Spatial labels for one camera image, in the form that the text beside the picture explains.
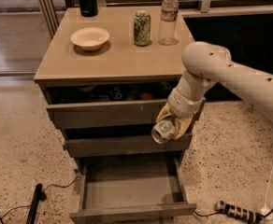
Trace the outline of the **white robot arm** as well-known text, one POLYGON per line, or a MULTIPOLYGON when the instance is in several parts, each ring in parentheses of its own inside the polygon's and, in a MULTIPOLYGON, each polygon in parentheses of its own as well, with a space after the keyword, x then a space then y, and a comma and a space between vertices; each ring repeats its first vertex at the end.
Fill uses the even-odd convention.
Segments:
POLYGON ((193 42, 182 53, 185 70, 170 92, 151 130, 159 144, 182 137, 204 101, 219 83, 273 121, 273 75, 232 61, 228 49, 193 42))

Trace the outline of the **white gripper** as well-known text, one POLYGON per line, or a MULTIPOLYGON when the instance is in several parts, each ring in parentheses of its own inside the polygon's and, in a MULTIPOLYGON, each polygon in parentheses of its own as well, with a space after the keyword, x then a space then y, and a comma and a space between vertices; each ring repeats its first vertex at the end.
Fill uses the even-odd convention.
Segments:
POLYGON ((202 101, 193 101, 178 92, 175 88, 168 96, 168 103, 166 103, 160 110, 156 121, 161 122, 166 119, 175 120, 175 134, 174 139, 177 140, 181 138, 190 127, 193 115, 195 115, 202 101))

